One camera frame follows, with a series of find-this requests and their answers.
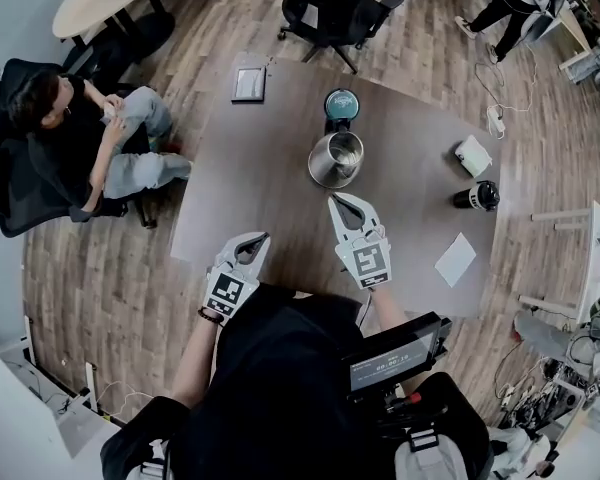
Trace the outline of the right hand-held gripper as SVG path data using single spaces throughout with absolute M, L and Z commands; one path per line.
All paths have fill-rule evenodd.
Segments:
M 380 220 L 374 207 L 349 193 L 332 193 L 328 206 L 339 242 L 336 255 L 357 286 L 372 289 L 389 282 L 392 279 L 391 246 L 384 228 L 376 227 Z M 350 230 L 367 232 L 351 238 Z

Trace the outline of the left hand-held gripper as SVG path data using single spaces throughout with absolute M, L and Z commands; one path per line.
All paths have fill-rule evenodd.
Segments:
M 247 232 L 229 239 L 207 276 L 203 307 L 231 319 L 258 288 L 256 279 L 269 250 L 267 232 Z

